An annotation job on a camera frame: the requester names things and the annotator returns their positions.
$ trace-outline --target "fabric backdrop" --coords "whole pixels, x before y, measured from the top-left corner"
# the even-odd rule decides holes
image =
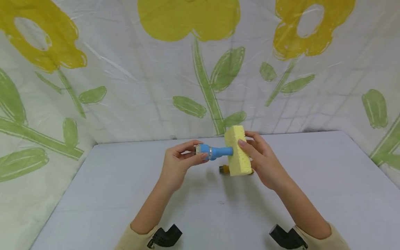
[[[399,10],[0,1],[0,248],[29,249],[96,143],[343,130],[400,187]]]

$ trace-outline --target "black object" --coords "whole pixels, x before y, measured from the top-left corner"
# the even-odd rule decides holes
[[[154,249],[154,245],[171,247],[175,245],[181,235],[182,232],[175,224],[173,224],[167,232],[165,232],[164,229],[159,228],[154,234],[153,238],[147,244],[147,247],[150,249]]]
[[[307,243],[298,233],[292,228],[288,233],[276,224],[270,231],[270,236],[278,243],[279,246],[285,249],[296,249],[300,247],[308,248]]]

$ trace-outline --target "yellow flower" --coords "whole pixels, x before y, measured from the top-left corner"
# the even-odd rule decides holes
[[[306,38],[297,34],[303,12],[314,4],[324,7],[324,17],[314,32]],[[352,12],[355,0],[276,0],[275,14],[282,20],[276,27],[274,54],[281,60],[296,58],[305,53],[316,56],[332,42],[332,32],[343,24]]]
[[[145,31],[167,42],[190,32],[202,42],[228,38],[240,20],[238,0],[138,0],[138,12]]]
[[[42,70],[51,73],[60,66],[86,66],[86,55],[74,44],[78,29],[51,0],[2,0],[0,13],[0,29],[10,43]],[[46,33],[47,50],[37,49],[25,40],[15,25],[16,17],[33,21]]]

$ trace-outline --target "hand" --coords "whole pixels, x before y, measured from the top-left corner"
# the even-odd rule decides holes
[[[258,174],[261,182],[269,189],[275,190],[284,183],[291,180],[283,168],[272,148],[256,132],[246,131],[245,135],[254,140],[239,140],[240,148],[248,154],[252,161],[251,167]]]
[[[177,191],[183,183],[186,172],[191,166],[207,162],[207,153],[194,155],[194,146],[202,144],[201,141],[192,140],[169,148],[165,151],[164,164],[162,165],[158,184],[168,191]]]

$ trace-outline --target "sponge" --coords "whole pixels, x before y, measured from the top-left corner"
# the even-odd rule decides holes
[[[250,157],[238,145],[238,140],[246,141],[243,126],[230,127],[224,137],[226,146],[233,148],[233,155],[228,156],[230,176],[251,174]]]

